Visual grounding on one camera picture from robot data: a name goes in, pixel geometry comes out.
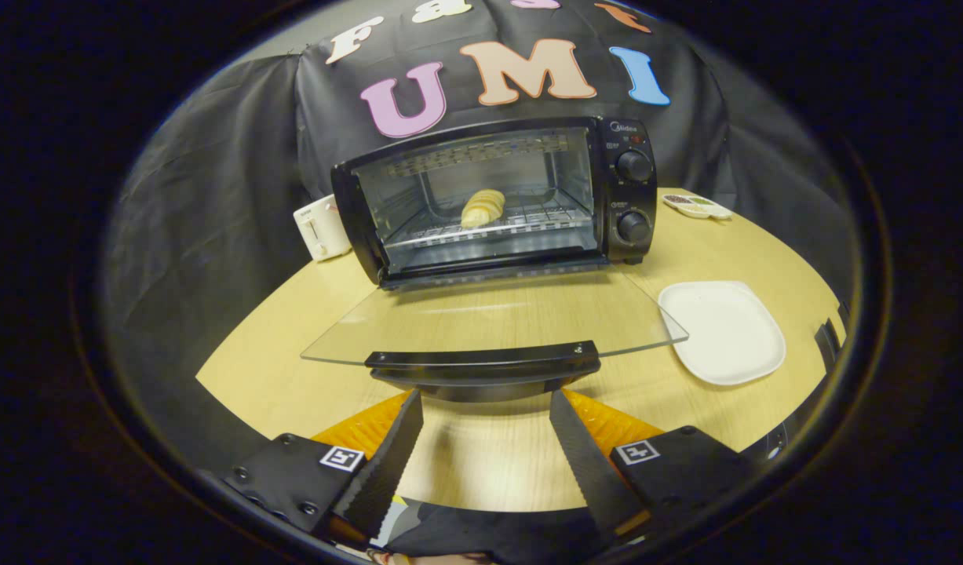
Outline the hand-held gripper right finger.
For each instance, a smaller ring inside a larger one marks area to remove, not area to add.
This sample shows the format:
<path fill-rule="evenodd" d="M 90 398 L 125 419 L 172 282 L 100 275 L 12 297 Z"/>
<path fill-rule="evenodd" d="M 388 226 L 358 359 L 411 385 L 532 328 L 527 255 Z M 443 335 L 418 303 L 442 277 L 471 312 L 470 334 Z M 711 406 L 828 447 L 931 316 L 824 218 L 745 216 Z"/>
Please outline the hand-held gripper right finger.
<path fill-rule="evenodd" d="M 671 432 L 560 389 L 549 419 L 597 532 L 611 542 L 686 529 L 758 464 L 692 425 Z"/>

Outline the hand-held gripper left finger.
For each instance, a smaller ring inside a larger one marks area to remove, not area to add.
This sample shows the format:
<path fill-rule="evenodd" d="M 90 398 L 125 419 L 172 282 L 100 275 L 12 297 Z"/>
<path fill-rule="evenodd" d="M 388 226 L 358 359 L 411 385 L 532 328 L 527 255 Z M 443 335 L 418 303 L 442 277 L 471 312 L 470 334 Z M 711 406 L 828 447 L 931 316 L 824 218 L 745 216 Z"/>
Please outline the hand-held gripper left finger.
<path fill-rule="evenodd" d="M 230 466 L 223 490 L 271 523 L 366 548 L 380 533 L 423 425 L 412 389 L 306 439 L 285 432 Z"/>

